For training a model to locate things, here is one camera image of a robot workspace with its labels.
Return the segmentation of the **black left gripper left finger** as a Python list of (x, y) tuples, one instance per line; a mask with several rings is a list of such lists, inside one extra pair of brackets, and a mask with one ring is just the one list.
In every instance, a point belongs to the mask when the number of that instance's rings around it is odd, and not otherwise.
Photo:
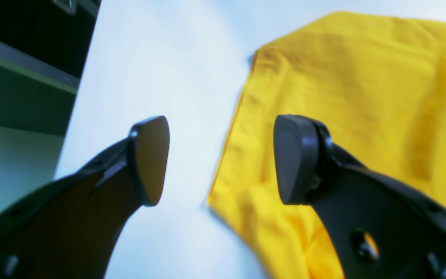
[(0, 213), (0, 279), (102, 279), (119, 235), (160, 201), (170, 131), (164, 116), (136, 123), (85, 166)]

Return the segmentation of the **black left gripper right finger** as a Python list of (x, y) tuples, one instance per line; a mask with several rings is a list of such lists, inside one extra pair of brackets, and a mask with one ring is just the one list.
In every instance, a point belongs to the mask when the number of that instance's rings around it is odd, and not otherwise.
[(274, 160), (280, 199), (309, 205), (347, 279), (446, 279), (446, 208), (369, 170), (314, 119), (279, 115)]

